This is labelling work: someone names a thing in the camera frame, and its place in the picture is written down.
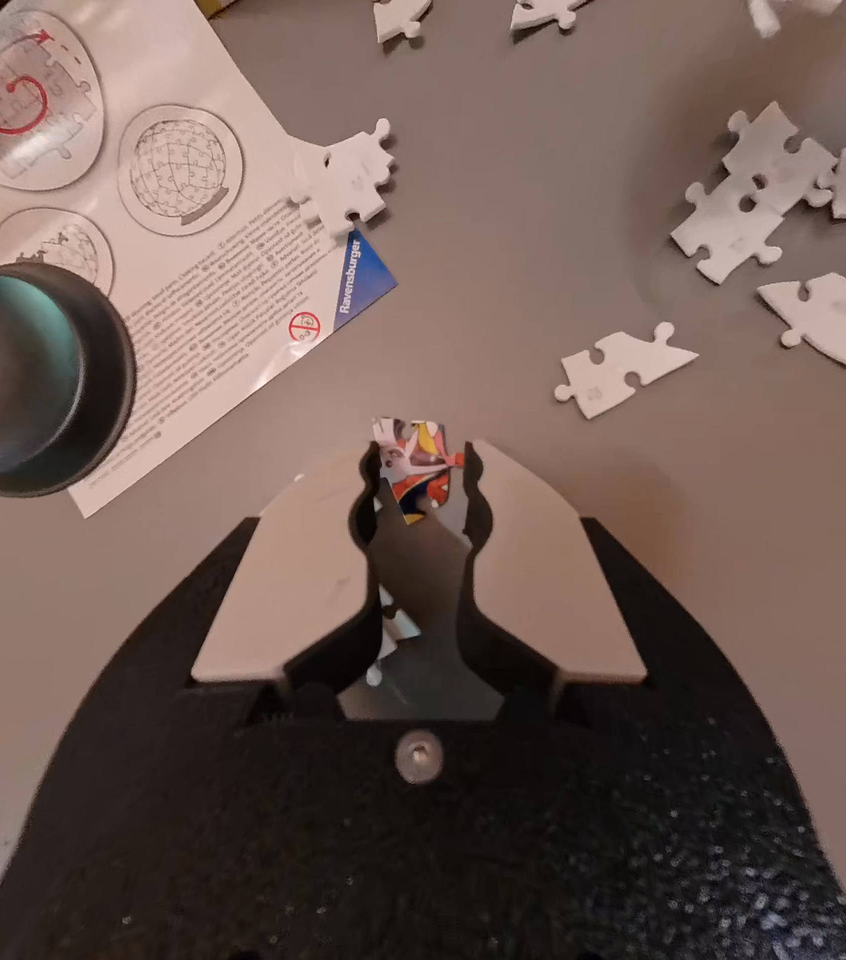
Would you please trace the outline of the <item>colourful orange puzzle piece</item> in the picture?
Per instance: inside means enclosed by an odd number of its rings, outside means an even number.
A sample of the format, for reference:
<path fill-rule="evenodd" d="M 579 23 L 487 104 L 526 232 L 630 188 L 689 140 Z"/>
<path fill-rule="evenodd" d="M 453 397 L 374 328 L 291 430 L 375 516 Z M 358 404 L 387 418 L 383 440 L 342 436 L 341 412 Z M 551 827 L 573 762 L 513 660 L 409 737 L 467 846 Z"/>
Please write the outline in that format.
<path fill-rule="evenodd" d="M 372 435 L 380 451 L 381 479 L 406 525 L 447 503 L 451 474 L 464 467 L 465 455 L 450 451 L 443 423 L 378 416 L 372 420 Z"/>

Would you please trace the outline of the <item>white instruction leaflet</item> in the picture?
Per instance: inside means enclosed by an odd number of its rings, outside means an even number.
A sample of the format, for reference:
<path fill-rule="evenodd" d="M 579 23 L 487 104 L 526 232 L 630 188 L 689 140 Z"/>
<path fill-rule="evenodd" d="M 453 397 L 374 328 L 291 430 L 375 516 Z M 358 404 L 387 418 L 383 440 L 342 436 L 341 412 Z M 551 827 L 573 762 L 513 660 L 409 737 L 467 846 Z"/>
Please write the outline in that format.
<path fill-rule="evenodd" d="M 84 518 L 395 287 L 356 225 L 287 200 L 296 139 L 194 2 L 0 11 L 0 266 L 92 282 L 137 359 L 115 450 L 69 487 Z"/>

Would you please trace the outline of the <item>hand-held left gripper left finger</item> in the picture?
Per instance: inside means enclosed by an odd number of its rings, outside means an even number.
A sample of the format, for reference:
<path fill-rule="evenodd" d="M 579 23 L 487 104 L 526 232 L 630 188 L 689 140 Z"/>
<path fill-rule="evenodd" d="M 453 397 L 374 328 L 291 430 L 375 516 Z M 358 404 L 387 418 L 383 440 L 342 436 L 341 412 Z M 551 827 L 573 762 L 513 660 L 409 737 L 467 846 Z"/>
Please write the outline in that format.
<path fill-rule="evenodd" d="M 382 639 L 369 556 L 380 454 L 375 441 L 334 453 L 262 509 L 190 668 L 195 685 L 260 684 L 288 702 L 365 675 Z"/>

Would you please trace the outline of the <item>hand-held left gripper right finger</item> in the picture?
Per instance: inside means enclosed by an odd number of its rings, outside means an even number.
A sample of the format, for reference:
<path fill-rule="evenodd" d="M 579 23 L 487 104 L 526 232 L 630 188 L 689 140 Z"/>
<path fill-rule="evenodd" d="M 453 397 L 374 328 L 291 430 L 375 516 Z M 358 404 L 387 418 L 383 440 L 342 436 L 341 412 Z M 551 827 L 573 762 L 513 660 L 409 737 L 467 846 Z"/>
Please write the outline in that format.
<path fill-rule="evenodd" d="M 577 509 L 486 440 L 465 445 L 458 649 L 504 699 L 554 711 L 577 686 L 649 678 Z"/>

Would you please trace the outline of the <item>black round ball stand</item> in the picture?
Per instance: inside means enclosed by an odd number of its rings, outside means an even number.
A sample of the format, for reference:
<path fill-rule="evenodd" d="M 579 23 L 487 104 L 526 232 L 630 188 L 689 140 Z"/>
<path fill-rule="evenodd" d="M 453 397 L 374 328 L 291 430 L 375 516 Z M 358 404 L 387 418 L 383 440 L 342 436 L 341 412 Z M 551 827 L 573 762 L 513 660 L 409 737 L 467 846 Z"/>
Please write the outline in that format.
<path fill-rule="evenodd" d="M 132 412 L 137 361 L 96 285 L 41 262 L 0 266 L 0 498 L 44 498 L 93 473 Z"/>

